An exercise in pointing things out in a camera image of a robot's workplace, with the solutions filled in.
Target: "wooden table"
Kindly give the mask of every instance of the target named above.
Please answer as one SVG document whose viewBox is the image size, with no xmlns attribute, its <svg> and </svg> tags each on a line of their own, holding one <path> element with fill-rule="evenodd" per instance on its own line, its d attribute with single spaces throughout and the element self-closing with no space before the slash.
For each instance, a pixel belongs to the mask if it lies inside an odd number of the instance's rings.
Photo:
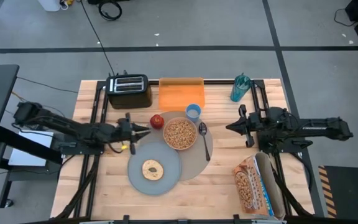
<svg viewBox="0 0 358 224">
<path fill-rule="evenodd" d="M 75 121 L 90 121 L 96 83 L 96 80 L 81 82 L 73 117 Z M 265 86 L 270 106 L 286 108 L 281 81 L 266 79 Z M 205 170 L 194 179 L 179 182 L 164 195 L 147 196 L 136 191 L 129 183 L 129 151 L 115 154 L 107 147 L 99 163 L 92 220 L 122 220 L 123 215 L 130 215 L 131 220 L 230 219 L 237 213 L 241 218 L 250 217 L 241 211 L 232 170 L 245 158 L 258 152 L 258 146 L 255 144 L 253 148 L 246 148 L 245 137 L 227 130 L 225 126 L 239 119 L 240 104 L 245 104 L 248 112 L 254 111 L 252 94 L 249 91 L 241 102 L 234 103 L 229 99 L 231 85 L 204 87 L 205 107 L 201 119 L 207 124 L 214 145 L 211 161 Z M 133 122 L 145 126 L 151 116 L 161 113 L 158 109 L 158 86 L 152 86 L 152 91 L 153 105 L 150 108 L 114 110 L 109 104 L 106 122 L 114 124 L 118 118 L 124 117 L 125 112 L 130 112 Z M 101 109 L 98 111 L 97 121 L 100 120 Z M 302 164 L 289 154 L 282 154 L 281 158 L 287 187 L 302 206 L 313 213 Z M 63 167 L 51 217 L 58 215 L 76 192 L 82 162 L 83 156 L 75 156 Z M 87 196 L 85 192 L 82 215 L 85 214 Z"/>
</svg>

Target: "blue cup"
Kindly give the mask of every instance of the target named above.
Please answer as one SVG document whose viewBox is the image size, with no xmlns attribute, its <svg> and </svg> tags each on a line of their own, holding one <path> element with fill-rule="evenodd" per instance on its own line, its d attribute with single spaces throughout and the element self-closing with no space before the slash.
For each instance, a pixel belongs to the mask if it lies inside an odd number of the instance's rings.
<svg viewBox="0 0 358 224">
<path fill-rule="evenodd" d="M 186 108 L 186 117 L 190 121 L 196 123 L 198 121 L 198 118 L 200 118 L 201 115 L 201 108 L 195 103 L 192 103 L 187 106 Z"/>
</svg>

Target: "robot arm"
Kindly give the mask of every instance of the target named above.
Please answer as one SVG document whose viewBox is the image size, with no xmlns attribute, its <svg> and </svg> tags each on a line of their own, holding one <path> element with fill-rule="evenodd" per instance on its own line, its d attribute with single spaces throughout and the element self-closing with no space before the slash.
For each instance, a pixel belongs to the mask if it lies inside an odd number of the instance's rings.
<svg viewBox="0 0 358 224">
<path fill-rule="evenodd" d="M 349 127 L 341 118 L 298 119 L 286 109 L 271 107 L 265 110 L 266 117 L 260 113 L 250 113 L 247 118 L 246 106 L 240 105 L 240 119 L 226 126 L 227 129 L 247 136 L 246 145 L 252 147 L 254 138 L 251 132 L 264 132 L 270 144 L 288 138 L 325 136 L 329 139 L 346 141 L 353 137 Z"/>
<path fill-rule="evenodd" d="M 118 119 L 117 126 L 113 126 L 104 123 L 78 123 L 43 109 L 38 103 L 25 102 L 17 106 L 19 108 L 14 115 L 16 125 L 42 125 L 73 136 L 88 146 L 129 141 L 131 154 L 135 154 L 134 143 L 150 132 L 146 127 L 131 123 L 129 113 L 126 113 L 126 118 Z"/>
</svg>

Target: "orange tray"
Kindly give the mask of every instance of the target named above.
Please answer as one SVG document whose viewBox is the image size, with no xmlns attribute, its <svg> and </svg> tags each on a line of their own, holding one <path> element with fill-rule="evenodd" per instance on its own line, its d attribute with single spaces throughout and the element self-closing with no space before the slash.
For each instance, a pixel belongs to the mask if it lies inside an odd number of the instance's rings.
<svg viewBox="0 0 358 224">
<path fill-rule="evenodd" d="M 184 111 L 192 103 L 205 105 L 203 78 L 160 78 L 158 93 L 162 111 Z"/>
</svg>

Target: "bowl of cereal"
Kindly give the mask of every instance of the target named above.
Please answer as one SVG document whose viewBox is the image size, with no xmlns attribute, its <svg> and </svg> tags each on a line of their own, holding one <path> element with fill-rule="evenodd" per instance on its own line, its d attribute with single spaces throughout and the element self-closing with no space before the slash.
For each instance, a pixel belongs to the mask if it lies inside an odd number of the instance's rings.
<svg viewBox="0 0 358 224">
<path fill-rule="evenodd" d="M 196 125 L 187 118 L 173 118 L 163 130 L 165 142 L 176 150 L 185 150 L 194 145 L 197 134 Z"/>
</svg>

